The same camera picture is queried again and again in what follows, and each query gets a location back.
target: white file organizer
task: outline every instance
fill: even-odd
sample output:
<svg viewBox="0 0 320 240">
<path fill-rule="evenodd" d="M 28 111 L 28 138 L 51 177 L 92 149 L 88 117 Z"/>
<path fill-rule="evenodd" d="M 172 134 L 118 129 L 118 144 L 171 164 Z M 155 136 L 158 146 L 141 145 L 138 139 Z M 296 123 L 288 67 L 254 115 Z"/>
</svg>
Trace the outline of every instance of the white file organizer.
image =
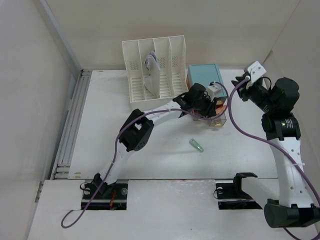
<svg viewBox="0 0 320 240">
<path fill-rule="evenodd" d="M 160 98 L 144 86 L 144 79 L 149 76 L 145 59 L 153 50 L 160 64 Z M 123 41 L 122 51 L 132 109 L 151 110 L 188 91 L 184 36 Z"/>
</svg>

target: white table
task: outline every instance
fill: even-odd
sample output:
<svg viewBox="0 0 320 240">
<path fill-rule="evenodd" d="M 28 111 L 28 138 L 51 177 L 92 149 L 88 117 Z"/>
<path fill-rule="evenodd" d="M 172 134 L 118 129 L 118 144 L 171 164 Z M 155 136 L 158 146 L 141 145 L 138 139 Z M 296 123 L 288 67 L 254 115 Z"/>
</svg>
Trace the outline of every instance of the white table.
<svg viewBox="0 0 320 240">
<path fill-rule="evenodd" d="M 225 86 L 243 73 L 221 70 Z M 125 70 L 93 71 L 77 138 L 69 179 L 92 179 L 114 154 L 115 137 L 131 113 Z M 263 112 L 252 102 L 234 96 L 236 122 L 245 131 L 265 138 Z M 200 153 L 189 140 L 203 148 Z M 155 128 L 148 144 L 136 152 L 120 173 L 120 179 L 229 179 L 239 172 L 253 172 L 259 178 L 276 178 L 272 151 L 265 143 L 250 139 L 226 124 L 215 129 L 207 122 L 184 116 Z"/>
<path fill-rule="evenodd" d="M 89 210 L 80 214 L 82 180 L 47 180 L 28 240 L 292 240 L 281 228 L 270 228 L 262 210 L 219 210 L 214 180 L 131 180 L 127 210 Z M 276 179 L 264 182 L 279 191 Z M 315 226 L 290 229 L 311 239 Z"/>
</svg>

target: light blue box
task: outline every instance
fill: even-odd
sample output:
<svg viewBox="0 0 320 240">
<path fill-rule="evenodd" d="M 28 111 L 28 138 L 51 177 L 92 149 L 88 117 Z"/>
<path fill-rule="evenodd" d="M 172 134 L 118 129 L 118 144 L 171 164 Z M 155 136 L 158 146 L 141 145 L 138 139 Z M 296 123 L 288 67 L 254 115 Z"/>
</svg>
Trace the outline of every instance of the light blue box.
<svg viewBox="0 0 320 240">
<path fill-rule="evenodd" d="M 219 82 L 224 84 L 222 80 L 218 64 L 194 64 L 188 67 L 188 87 L 198 83 L 205 87 L 209 86 L 211 82 Z M 225 103 L 227 93 L 224 89 L 216 95 L 220 101 Z"/>
</svg>

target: green marker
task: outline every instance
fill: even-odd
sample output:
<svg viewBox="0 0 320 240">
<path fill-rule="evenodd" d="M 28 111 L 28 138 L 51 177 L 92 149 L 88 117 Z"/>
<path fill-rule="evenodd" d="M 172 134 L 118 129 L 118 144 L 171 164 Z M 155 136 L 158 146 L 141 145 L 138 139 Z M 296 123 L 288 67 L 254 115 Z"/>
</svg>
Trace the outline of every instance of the green marker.
<svg viewBox="0 0 320 240">
<path fill-rule="evenodd" d="M 202 146 L 200 146 L 199 143 L 196 142 L 196 140 L 194 140 L 193 138 L 190 139 L 189 143 L 195 148 L 197 149 L 199 152 L 203 153 L 204 149 L 202 148 Z"/>
</svg>

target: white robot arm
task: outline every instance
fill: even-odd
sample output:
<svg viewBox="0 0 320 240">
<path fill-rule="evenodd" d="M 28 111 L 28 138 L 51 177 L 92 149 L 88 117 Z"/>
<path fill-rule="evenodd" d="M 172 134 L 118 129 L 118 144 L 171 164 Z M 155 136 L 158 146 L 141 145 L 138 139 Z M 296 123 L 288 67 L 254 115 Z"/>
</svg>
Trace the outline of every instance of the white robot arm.
<svg viewBox="0 0 320 240">
<path fill-rule="evenodd" d="M 244 81 L 243 86 L 237 89 L 239 97 L 244 102 L 250 99 L 264 112 L 261 122 L 266 139 L 285 150 L 296 164 L 270 145 L 279 180 L 279 195 L 263 185 L 255 174 L 248 172 L 237 173 L 233 179 L 235 192 L 253 198 L 263 208 L 266 222 L 271 228 L 307 227 L 314 224 L 320 220 L 320 208 L 314 205 L 296 167 L 303 173 L 301 133 L 298 120 L 291 113 L 299 99 L 299 86 L 292 79 L 283 77 L 276 81 L 272 89 L 266 89 L 263 86 L 263 79 L 267 78 L 263 76 L 266 71 L 259 62 L 244 71 L 241 77 L 236 77 L 237 81 L 232 81 L 234 86 Z"/>
<path fill-rule="evenodd" d="M 139 109 L 132 111 L 116 140 L 115 158 L 111 164 L 107 162 L 93 178 L 93 184 L 99 189 L 102 198 L 110 195 L 113 183 L 117 181 L 122 167 L 134 152 L 141 150 L 147 144 L 154 127 L 171 119 L 183 117 L 191 110 L 197 110 L 201 116 L 207 118 L 216 116 L 218 99 L 214 95 L 220 90 L 221 87 L 218 85 L 213 84 L 206 88 L 195 83 L 188 92 L 175 97 L 166 105 L 145 113 Z"/>
</svg>

